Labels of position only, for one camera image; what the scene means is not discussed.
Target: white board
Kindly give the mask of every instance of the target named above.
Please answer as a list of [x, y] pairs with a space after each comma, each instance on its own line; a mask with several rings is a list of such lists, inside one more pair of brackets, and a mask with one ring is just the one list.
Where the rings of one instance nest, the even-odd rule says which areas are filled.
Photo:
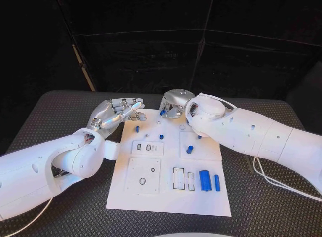
[[[146, 122], [126, 122], [121, 153], [115, 165], [107, 208], [232, 216], [219, 144], [210, 138], [197, 139], [184, 116], [179, 119], [169, 119], [161, 118], [159, 110], [141, 109], [138, 111], [147, 114], [149, 120]], [[140, 126], [138, 133], [136, 132], [136, 126]], [[134, 141], [161, 142], [163, 155], [136, 151], [133, 154]], [[189, 143], [195, 146], [190, 155], [186, 153]], [[138, 167], [138, 163], [133, 166], [131, 159], [140, 159], [138, 163], [143, 163], [138, 165], [141, 170], [134, 174], [131, 174], [131, 170], [133, 167]], [[156, 191], [157, 179], [154, 179], [156, 176], [150, 173], [150, 169], [156, 166], [157, 161], [160, 161], [160, 184]], [[173, 168], [184, 168], [184, 190], [173, 189]], [[200, 188], [199, 172], [202, 170], [209, 170], [210, 173], [213, 190], [209, 192], [202, 191]], [[193, 173], [195, 178], [189, 179], [189, 173]], [[220, 178], [222, 191], [216, 191], [215, 188], [215, 174]], [[140, 184], [141, 178], [146, 178], [144, 185], [147, 185], [149, 179], [151, 180], [150, 187], [141, 188], [144, 186]], [[195, 191], [189, 189], [189, 184], [195, 185]]]

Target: table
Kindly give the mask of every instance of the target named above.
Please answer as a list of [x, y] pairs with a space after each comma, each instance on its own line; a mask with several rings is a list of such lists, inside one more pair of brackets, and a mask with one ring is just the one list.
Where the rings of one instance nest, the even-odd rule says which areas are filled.
[[[87, 126], [97, 105], [111, 98], [143, 98], [146, 108], [159, 109], [163, 95], [85, 91], [51, 91], [29, 115], [8, 152], [72, 134]], [[278, 100], [228, 98], [238, 107], [304, 129], [291, 106]], [[121, 141], [124, 125], [108, 138]], [[97, 174], [58, 195], [31, 227], [18, 236], [151, 237], [179, 232], [232, 236], [322, 237], [322, 203], [271, 185], [252, 170], [252, 157], [222, 146], [232, 217], [105, 209], [115, 161], [104, 160]], [[266, 174], [317, 195], [308, 181], [288, 168], [262, 160]], [[0, 236], [19, 230], [45, 204], [0, 222]]]

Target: white robotic arm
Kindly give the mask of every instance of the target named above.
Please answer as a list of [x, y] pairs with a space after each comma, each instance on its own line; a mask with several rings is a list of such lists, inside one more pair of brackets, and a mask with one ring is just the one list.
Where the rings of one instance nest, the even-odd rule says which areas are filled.
[[[176, 117], [173, 114], [169, 116], [172, 109], [177, 110]], [[196, 97], [182, 89], [164, 94], [160, 111], [167, 118], [179, 118], [186, 113], [189, 124], [200, 136], [212, 137], [232, 150], [269, 159], [295, 170], [322, 194], [322, 136], [236, 108], [212, 95]]]
[[[103, 159], [117, 159], [120, 143], [105, 141], [120, 123], [147, 120], [143, 99], [105, 100], [88, 126], [72, 135], [0, 157], [0, 221], [29, 211], [91, 177]], [[54, 176], [52, 165], [64, 171]]]

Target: black table surface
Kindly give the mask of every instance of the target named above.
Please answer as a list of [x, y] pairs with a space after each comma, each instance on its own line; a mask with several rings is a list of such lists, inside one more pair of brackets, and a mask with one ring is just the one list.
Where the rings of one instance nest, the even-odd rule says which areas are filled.
[[[143, 98], [147, 109], [159, 109], [163, 95], [84, 91], [46, 93], [31, 113], [9, 151], [72, 134], [84, 128], [97, 105], [111, 98]], [[304, 129], [291, 106], [278, 100], [228, 98], [238, 107]], [[124, 124], [108, 138], [121, 141]], [[115, 161], [104, 160], [97, 174], [59, 194], [51, 206], [18, 236], [151, 237], [179, 232], [232, 236], [322, 237], [322, 203], [275, 187], [253, 172], [253, 158], [222, 146], [232, 217], [105, 209]], [[288, 168], [262, 159], [266, 174], [317, 195], [310, 182]], [[0, 222], [0, 236], [19, 230], [45, 204]]]

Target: robotic hand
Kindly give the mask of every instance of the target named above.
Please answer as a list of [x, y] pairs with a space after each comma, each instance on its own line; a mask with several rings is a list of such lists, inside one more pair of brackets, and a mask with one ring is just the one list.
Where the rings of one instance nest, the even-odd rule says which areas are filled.
[[[144, 108], [143, 99], [105, 100], [87, 128], [0, 157], [0, 221], [29, 211], [91, 177], [104, 158], [117, 159], [120, 143], [104, 139], [121, 122], [147, 120], [138, 108]], [[54, 176], [52, 165], [62, 174]]]
[[200, 136], [295, 170], [322, 194], [322, 136], [281, 124], [212, 95], [202, 93], [196, 97], [182, 89], [166, 92], [160, 111], [163, 117], [173, 119], [186, 113]]

